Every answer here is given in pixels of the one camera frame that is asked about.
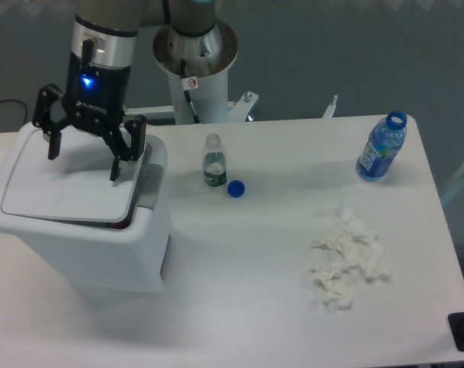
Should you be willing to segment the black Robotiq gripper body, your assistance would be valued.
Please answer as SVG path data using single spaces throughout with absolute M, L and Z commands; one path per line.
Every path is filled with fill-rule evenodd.
M 83 38 L 71 52 L 62 106 L 70 125 L 95 136 L 118 136 L 131 66 L 107 64 L 102 40 Z

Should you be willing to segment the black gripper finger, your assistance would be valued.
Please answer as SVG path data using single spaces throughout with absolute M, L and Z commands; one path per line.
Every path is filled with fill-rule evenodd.
M 66 117 L 59 121 L 51 119 L 52 107 L 60 102 Z M 35 104 L 32 124 L 41 128 L 45 140 L 48 142 L 48 158 L 54 160 L 58 157 L 61 148 L 61 131 L 74 122 L 75 99 L 63 94 L 55 84 L 47 84 L 40 88 Z
M 130 134 L 130 145 L 127 145 L 120 130 L 120 124 Z M 120 175 L 120 161 L 137 161 L 145 146 L 146 117 L 144 115 L 125 116 L 116 114 L 103 122 L 102 138 L 114 155 L 110 172 L 110 181 L 115 182 Z

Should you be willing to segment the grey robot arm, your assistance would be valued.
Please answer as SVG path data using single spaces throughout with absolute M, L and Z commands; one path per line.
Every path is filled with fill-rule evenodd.
M 98 136 L 114 161 L 143 153 L 144 117 L 124 109 L 139 30 L 158 27 L 153 53 L 169 81 L 178 124 L 224 123 L 228 119 L 228 71 L 238 54 L 234 31 L 216 16 L 213 1 L 79 1 L 67 83 L 38 91 L 32 123 L 48 142 L 48 158 L 61 148 L 61 132 L 74 127 Z

